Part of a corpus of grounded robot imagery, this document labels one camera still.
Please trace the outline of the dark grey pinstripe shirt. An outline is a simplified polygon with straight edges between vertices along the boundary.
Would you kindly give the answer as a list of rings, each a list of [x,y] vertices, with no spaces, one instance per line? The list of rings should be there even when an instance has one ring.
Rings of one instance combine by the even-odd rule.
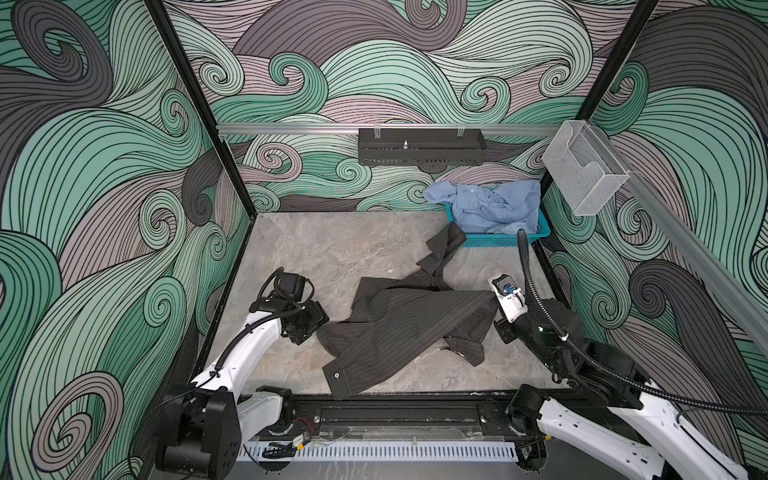
[[[426,242],[429,254],[402,279],[363,277],[348,319],[317,331],[334,357],[323,374],[331,395],[346,400],[389,379],[443,339],[448,349],[478,366],[483,341],[498,313],[489,290],[455,290],[444,269],[467,240],[451,222]]]

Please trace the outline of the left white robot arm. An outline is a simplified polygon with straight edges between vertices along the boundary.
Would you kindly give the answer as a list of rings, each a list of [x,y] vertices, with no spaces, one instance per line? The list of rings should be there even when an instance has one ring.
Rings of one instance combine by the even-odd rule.
[[[277,268],[249,307],[240,330],[188,384],[176,386],[159,415],[155,466],[186,479],[223,479],[242,455],[251,461],[295,457],[311,441],[313,423],[298,418],[288,389],[244,391],[270,347],[300,345],[329,317],[310,279]]]

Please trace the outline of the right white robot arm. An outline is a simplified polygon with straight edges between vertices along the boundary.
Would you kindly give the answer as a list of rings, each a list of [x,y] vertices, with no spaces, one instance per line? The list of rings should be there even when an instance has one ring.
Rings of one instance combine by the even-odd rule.
[[[633,479],[763,479],[729,434],[767,435],[767,398],[702,285],[678,265],[652,260],[629,278],[641,337],[626,352],[591,339],[582,318],[537,291],[529,240],[517,235],[523,278],[493,277],[505,342],[520,341],[552,374],[590,404],[634,431],[627,438],[575,413],[551,393],[520,386],[506,413],[527,436],[566,441]]]

